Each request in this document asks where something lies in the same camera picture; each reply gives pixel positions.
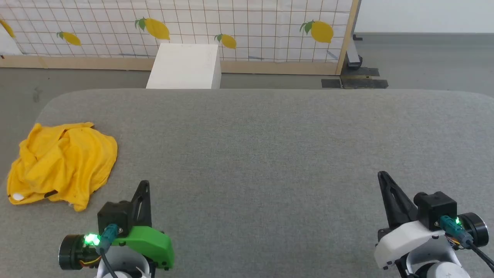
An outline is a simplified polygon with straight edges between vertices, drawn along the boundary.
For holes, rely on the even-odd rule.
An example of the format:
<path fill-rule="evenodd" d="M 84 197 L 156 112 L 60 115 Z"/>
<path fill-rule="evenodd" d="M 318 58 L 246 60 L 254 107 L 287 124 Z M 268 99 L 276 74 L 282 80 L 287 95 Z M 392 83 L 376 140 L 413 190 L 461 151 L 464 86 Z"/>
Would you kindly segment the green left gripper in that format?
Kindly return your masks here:
<path fill-rule="evenodd" d="M 155 268 L 165 270 L 174 267 L 174 250 L 168 235 L 152 228 L 150 183 L 139 183 L 131 199 L 133 227 L 127 237 L 118 237 L 118 228 L 106 227 L 99 234 L 70 234 L 64 237 L 59 248 L 59 266 L 63 270 L 97 268 L 103 263 L 102 254 L 110 262 L 124 247 L 142 255 Z"/>

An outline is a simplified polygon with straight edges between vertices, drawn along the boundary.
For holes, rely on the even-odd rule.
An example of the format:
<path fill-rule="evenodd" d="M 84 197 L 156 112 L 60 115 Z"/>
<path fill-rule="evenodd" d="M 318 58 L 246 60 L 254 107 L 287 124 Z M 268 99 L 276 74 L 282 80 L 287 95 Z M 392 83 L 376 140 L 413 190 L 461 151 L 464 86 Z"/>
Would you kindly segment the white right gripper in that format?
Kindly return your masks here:
<path fill-rule="evenodd" d="M 457 250 L 471 250 L 485 263 L 481 247 L 489 242 L 483 220 L 474 213 L 440 218 L 440 229 L 430 231 L 417 220 L 418 208 L 386 171 L 377 174 L 390 229 L 374 252 L 378 267 L 387 269 L 461 269 Z"/>

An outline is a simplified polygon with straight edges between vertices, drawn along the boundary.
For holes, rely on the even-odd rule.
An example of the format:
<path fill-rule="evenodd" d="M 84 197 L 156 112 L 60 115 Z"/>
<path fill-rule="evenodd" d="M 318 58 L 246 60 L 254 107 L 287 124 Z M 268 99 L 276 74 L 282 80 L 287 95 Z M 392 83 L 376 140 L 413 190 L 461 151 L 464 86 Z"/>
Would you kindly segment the yellow cartoon face shirt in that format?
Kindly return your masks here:
<path fill-rule="evenodd" d="M 94 129 L 92 122 L 36 123 L 11 165 L 8 199 L 12 205 L 65 201 L 81 212 L 107 183 L 117 158 L 115 138 Z"/>

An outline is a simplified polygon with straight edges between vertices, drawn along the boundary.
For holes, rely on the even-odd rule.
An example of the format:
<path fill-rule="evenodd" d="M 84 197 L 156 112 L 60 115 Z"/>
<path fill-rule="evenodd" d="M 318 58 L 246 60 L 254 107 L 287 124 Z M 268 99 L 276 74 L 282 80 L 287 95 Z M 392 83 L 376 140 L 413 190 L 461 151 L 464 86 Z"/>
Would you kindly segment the white box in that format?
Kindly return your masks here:
<path fill-rule="evenodd" d="M 147 89 L 219 89 L 217 44 L 160 44 Z"/>

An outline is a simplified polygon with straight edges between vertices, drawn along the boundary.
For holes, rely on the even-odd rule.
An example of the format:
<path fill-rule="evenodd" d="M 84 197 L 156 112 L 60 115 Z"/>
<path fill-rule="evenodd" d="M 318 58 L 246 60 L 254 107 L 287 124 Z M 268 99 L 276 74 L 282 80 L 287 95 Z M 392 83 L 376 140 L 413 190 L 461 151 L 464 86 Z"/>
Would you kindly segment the lemon print partition panel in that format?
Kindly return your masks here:
<path fill-rule="evenodd" d="M 339 75 L 361 0 L 0 0 L 0 67 L 150 70 L 212 44 L 226 73 Z"/>

